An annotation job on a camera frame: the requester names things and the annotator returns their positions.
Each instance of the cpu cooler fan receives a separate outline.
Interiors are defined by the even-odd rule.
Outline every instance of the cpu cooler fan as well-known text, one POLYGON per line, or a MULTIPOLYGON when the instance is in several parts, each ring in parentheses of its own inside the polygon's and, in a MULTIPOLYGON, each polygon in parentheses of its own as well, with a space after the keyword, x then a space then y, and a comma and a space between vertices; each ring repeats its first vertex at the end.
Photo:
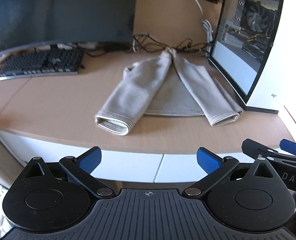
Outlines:
POLYGON ((241 25, 254 33, 265 34, 273 21, 270 11, 257 2, 246 0, 241 25))

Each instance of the computer case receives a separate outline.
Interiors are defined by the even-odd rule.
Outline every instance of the computer case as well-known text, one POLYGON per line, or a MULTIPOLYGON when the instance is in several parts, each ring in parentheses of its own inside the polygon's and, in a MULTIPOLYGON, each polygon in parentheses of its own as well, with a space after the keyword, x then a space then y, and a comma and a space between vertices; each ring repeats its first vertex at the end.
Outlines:
POLYGON ((296 0, 224 0, 209 62, 245 110, 278 113, 296 86, 296 0))

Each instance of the white cable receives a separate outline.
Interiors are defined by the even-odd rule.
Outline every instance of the white cable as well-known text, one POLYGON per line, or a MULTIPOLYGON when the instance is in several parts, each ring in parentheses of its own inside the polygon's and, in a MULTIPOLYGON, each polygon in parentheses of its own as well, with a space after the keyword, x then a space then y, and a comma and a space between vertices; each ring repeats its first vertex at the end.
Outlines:
MULTIPOLYGON (((203 16, 203 10, 202 10, 202 7, 201 7, 200 3, 198 2, 198 0, 195 0, 195 1, 196 1, 197 5, 198 5, 200 11, 201 11, 201 16, 203 16)), ((207 34, 207 43, 212 42, 213 41, 212 34, 213 34, 214 31, 212 30, 210 22, 208 20, 203 19, 202 22, 201 22, 201 25, 202 25, 202 27, 204 28, 204 30, 205 30, 205 32, 207 34)), ((208 52, 206 52, 206 57, 209 57, 210 49, 211 49, 211 45, 207 45, 206 51, 208 51, 208 52)))
MULTIPOLYGON (((152 37, 149 33, 137 33, 134 36, 138 37, 138 36, 142 36, 142 35, 147 35, 147 36, 153 38, 154 40, 158 41, 156 38, 152 37)), ((136 47, 136 40, 135 39, 132 40, 132 50, 134 51, 134 53, 139 51, 139 48, 136 47)))
POLYGON ((201 7, 201 5, 200 5, 200 3, 198 2, 198 0, 195 0, 196 1, 196 3, 198 4, 198 6, 199 6, 199 9, 200 9, 200 11, 201 11, 201 15, 203 15, 203 10, 202 10, 202 7, 201 7))

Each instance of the curved monitor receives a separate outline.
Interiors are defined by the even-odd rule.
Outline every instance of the curved monitor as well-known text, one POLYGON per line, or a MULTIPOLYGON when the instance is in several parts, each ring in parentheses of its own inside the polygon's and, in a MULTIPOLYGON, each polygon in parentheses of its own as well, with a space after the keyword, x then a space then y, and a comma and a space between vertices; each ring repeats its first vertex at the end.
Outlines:
POLYGON ((136 0, 0 0, 0 54, 65 42, 132 42, 136 0))

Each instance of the glass side panel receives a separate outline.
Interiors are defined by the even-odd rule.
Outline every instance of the glass side panel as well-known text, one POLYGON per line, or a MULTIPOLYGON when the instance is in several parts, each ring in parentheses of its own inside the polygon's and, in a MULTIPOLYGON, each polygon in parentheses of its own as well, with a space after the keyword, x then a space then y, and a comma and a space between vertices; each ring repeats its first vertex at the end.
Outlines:
POLYGON ((280 0, 225 0, 212 57, 247 95, 268 49, 280 0))

